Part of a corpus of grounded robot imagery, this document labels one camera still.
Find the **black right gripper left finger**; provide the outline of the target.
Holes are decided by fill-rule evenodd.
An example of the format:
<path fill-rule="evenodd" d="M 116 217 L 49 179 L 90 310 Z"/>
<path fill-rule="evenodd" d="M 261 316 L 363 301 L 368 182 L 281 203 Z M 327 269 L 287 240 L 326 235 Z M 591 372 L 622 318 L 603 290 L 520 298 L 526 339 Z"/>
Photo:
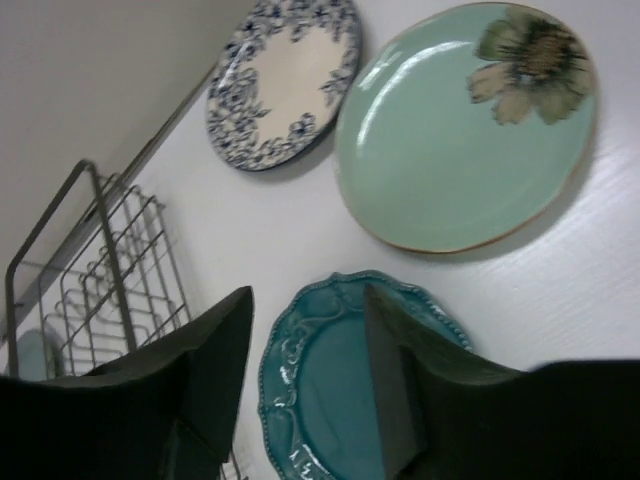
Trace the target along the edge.
<path fill-rule="evenodd" d="M 254 318 L 254 293 L 243 286 L 170 334 L 90 372 L 140 373 L 146 367 L 187 362 L 177 419 L 217 463 L 228 460 L 235 434 Z"/>

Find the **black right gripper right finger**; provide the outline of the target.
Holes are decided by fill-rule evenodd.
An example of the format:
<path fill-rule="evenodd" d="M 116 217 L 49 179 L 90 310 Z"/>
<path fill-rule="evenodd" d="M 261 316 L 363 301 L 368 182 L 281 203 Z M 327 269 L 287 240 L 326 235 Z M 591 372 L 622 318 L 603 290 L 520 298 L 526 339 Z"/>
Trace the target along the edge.
<path fill-rule="evenodd" d="M 497 395 L 518 372 L 440 336 L 378 287 L 366 286 L 364 314 L 385 474 L 514 475 Z"/>

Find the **teal scalloped plate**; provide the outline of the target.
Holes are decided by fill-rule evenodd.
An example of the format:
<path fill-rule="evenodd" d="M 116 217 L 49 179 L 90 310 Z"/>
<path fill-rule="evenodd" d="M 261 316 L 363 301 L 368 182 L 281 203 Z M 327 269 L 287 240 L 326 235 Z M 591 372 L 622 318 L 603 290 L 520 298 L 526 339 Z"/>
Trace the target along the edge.
<path fill-rule="evenodd" d="M 425 289 L 382 272 L 334 273 L 302 288 L 274 322 L 258 374 L 264 445 L 282 479 L 384 476 L 363 315 L 368 284 L 471 347 Z"/>

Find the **mint green flower plate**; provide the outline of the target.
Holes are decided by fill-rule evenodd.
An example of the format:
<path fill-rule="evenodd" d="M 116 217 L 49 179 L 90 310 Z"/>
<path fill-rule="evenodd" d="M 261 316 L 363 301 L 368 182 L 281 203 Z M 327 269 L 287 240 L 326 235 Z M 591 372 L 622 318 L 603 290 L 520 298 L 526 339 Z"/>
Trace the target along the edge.
<path fill-rule="evenodd" d="M 422 253 L 471 250 L 545 211 L 584 163 L 595 67 L 539 9 L 456 6 L 387 43 L 339 114 L 336 178 L 369 234 Z"/>

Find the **blue floral white plate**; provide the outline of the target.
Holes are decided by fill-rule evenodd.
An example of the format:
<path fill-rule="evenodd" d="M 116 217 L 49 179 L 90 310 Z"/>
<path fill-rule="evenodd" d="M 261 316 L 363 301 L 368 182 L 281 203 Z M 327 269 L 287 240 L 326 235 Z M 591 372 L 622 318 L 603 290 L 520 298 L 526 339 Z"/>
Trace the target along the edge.
<path fill-rule="evenodd" d="M 206 101 L 217 155 L 243 171 L 280 166 L 328 131 L 359 66 L 351 1 L 259 1 L 221 51 Z"/>

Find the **grey-blue round plate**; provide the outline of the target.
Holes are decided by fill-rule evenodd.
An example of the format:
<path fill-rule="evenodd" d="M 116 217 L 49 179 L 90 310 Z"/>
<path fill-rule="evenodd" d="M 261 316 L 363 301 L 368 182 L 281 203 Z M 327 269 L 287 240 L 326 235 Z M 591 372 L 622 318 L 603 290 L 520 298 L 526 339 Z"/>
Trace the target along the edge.
<path fill-rule="evenodd" d="M 55 351 L 51 342 L 38 330 L 25 332 L 17 340 L 19 378 L 44 381 L 55 374 Z"/>

